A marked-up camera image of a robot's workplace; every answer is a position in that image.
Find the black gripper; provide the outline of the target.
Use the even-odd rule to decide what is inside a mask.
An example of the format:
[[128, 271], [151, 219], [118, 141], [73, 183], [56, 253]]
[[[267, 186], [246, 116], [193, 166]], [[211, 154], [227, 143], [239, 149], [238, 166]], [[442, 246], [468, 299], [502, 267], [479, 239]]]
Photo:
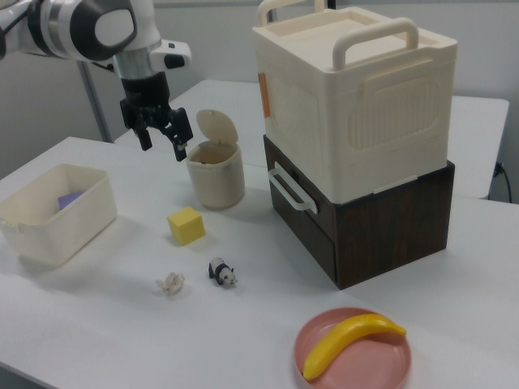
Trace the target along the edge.
[[169, 107], [169, 85], [165, 72], [144, 79], [122, 79], [125, 98], [120, 101], [124, 125], [132, 129], [143, 151], [152, 147], [148, 126], [157, 128], [172, 144], [176, 161], [187, 158], [193, 138], [184, 108]]

